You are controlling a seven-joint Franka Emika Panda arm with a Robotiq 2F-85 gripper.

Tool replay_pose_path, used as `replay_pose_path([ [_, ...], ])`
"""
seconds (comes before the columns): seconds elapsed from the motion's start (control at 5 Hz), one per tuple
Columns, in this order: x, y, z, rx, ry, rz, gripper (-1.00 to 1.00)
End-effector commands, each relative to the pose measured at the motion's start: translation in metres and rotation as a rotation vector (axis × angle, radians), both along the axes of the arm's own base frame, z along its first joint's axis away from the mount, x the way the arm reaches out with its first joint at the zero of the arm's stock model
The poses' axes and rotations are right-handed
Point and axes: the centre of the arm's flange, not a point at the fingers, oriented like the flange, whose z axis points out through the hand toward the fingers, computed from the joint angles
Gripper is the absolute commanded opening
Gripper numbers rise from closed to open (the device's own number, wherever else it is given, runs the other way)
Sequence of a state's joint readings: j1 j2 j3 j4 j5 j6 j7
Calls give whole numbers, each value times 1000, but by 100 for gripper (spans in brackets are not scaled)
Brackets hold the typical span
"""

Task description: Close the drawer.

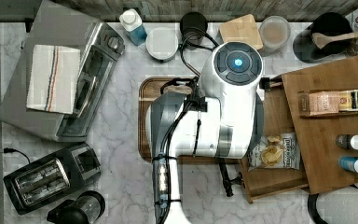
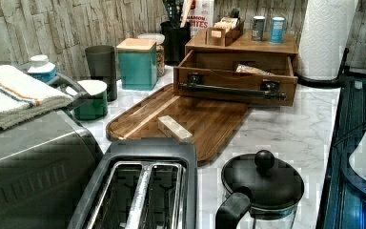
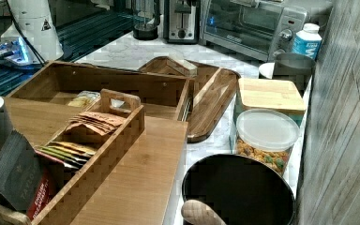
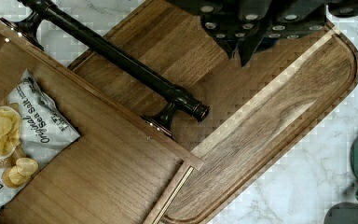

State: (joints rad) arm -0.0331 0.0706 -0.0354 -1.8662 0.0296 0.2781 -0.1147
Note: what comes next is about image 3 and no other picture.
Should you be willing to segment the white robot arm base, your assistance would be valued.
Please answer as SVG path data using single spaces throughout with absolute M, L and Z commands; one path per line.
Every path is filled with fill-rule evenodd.
M 17 53 L 7 57 L 9 62 L 28 66 L 63 56 L 48 0 L 7 0 L 7 4 L 12 25 L 1 40 L 18 43 Z

